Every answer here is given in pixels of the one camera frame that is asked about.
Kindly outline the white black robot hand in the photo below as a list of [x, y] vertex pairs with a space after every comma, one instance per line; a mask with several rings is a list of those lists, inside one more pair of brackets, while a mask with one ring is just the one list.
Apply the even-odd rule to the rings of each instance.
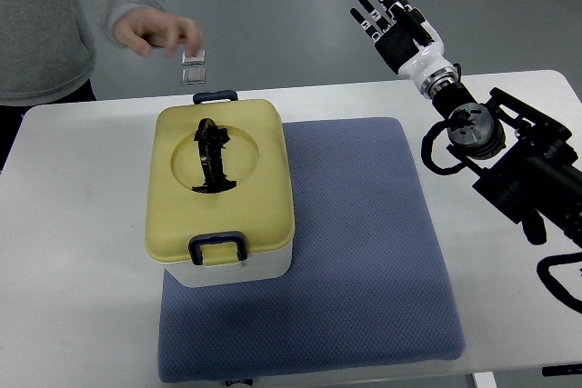
[[390, 70], [413, 82], [421, 95], [432, 99], [460, 80], [460, 68], [445, 58], [440, 35], [408, 0], [358, 2], [364, 10], [352, 8], [352, 17]]

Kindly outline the person's bare hand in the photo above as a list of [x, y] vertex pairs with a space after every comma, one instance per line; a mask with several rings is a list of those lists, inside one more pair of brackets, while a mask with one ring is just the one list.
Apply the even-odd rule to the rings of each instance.
[[203, 30], [197, 21], [149, 7], [138, 7], [125, 14], [113, 31], [120, 45], [142, 57], [149, 57], [157, 47], [165, 50], [167, 58], [181, 45], [187, 56], [198, 55], [204, 48]]

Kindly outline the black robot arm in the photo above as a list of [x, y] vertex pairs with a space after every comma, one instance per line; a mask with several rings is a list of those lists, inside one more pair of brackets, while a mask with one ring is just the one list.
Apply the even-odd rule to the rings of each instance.
[[473, 171], [474, 189], [521, 224], [532, 244], [546, 242], [546, 221], [580, 244], [581, 172], [563, 124], [499, 88], [483, 104], [459, 82], [430, 97], [443, 119], [422, 140], [426, 168], [439, 175]]

